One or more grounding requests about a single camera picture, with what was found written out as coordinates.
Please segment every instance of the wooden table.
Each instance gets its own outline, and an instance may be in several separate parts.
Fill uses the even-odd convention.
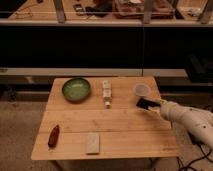
[[[86,6],[94,7],[95,4],[91,0],[84,0],[82,2],[62,0],[64,12],[67,20],[118,20],[113,13],[106,15],[104,18],[96,16],[76,15],[73,8],[74,4],[81,3]],[[42,3],[37,3],[37,0],[27,0],[16,12],[14,12],[9,19],[17,20],[57,20],[56,9],[53,0],[44,0]]]
[[[136,107],[136,83],[151,87],[150,98],[160,98],[153,77],[86,78],[91,95],[82,103],[65,100],[61,89],[69,78],[55,79],[32,151],[32,160],[73,160],[174,157],[179,148],[169,122],[155,113]],[[112,103],[105,109],[102,81],[112,84]],[[57,124],[60,134],[55,149],[48,148],[51,130]],[[86,136],[100,135],[100,153],[86,154]]]

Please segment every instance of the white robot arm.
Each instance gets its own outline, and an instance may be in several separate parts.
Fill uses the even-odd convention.
[[[213,149],[213,113],[193,107],[164,101],[160,105],[161,116],[182,125],[196,138]]]

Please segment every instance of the small white bottle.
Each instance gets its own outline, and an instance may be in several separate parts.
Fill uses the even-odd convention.
[[[109,80],[103,81],[103,101],[107,109],[110,108],[112,99],[111,84]]]

